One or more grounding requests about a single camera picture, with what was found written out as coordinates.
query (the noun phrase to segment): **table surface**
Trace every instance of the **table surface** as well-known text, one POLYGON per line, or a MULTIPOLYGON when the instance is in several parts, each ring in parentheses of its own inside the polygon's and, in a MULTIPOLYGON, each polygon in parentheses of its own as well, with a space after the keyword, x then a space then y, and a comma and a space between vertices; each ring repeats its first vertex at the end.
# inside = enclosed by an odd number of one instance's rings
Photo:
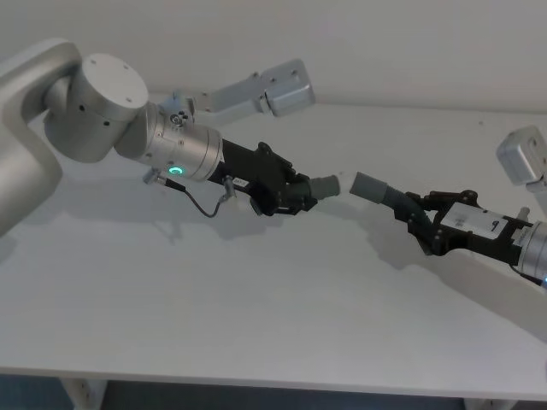
MULTIPOLYGON (((533 208, 497 145, 547 117, 317 105, 223 128, 302 173, 474 189, 533 208)), ((56 192, 0 240, 0 372, 547 400, 545 295, 468 252, 426 258, 391 210, 344 196, 217 219, 111 153, 61 159, 56 192)), ((187 184, 212 208, 221 187, 187 184)))

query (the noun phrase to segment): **robotic arm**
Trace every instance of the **robotic arm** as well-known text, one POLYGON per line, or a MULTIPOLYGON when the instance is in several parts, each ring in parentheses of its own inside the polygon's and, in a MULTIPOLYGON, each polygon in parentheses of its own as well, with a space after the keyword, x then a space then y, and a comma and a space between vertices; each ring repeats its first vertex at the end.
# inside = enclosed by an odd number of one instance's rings
MULTIPOLYGON (((27 127, 49 110, 46 136, 65 156, 97 162, 115 148, 150 166, 145 182, 186 193, 206 216, 215 216, 235 190, 248 194, 253 209, 268 216, 308 211, 321 199, 348 192, 392 208, 428 255, 469 249, 508 263, 535 284, 545 281, 547 224, 529 223, 525 209, 511 218, 480 208, 471 190, 420 197, 363 173, 310 179, 265 143, 246 149, 203 124, 253 113, 282 116, 314 102, 299 60, 211 94, 175 92, 154 104, 144 81, 125 62, 104 54, 82 60, 65 40, 37 44, 0 66, 0 235, 51 195, 61 179, 56 158, 27 127), (226 194, 207 214, 169 175, 209 180, 224 185, 226 194), (426 212, 436 214, 431 220, 426 212)), ((513 182, 526 184, 543 206, 547 145, 534 130, 510 134, 498 156, 513 182)))

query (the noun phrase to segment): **green led light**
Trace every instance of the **green led light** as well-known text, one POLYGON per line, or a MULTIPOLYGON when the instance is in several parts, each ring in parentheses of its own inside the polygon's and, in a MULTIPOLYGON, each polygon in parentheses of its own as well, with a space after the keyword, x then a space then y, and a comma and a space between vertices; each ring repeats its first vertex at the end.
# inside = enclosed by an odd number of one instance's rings
POLYGON ((186 172, 186 170, 181 167, 170 167, 168 171, 172 175, 184 175, 184 173, 186 172))

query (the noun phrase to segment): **cylindrical joint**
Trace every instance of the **cylindrical joint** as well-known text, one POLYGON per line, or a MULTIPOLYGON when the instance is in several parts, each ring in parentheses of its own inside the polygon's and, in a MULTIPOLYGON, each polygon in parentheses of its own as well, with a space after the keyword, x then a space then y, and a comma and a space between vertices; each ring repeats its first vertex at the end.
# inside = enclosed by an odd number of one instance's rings
POLYGON ((537 222, 527 233, 519 259, 519 270, 534 278, 547 278, 547 224, 537 222))
POLYGON ((207 126, 173 120, 170 113, 149 103, 115 146, 116 151, 170 176, 207 179, 221 160, 221 135, 207 126))
POLYGON ((76 161, 102 160, 148 101, 137 72, 105 54, 84 59, 68 86, 66 102, 58 101, 64 85, 53 85, 46 97, 50 114, 45 133, 60 152, 76 161))

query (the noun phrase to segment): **floor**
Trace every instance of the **floor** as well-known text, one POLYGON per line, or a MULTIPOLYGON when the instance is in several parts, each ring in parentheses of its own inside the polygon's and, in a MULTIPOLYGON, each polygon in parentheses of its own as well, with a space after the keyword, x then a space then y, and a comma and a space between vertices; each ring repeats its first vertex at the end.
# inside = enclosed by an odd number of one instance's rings
MULTIPOLYGON (((460 399, 294 389, 110 382, 102 410, 463 410, 460 399)), ((72 410, 55 378, 0 375, 0 410, 72 410)), ((519 403, 515 410, 547 409, 519 403)))

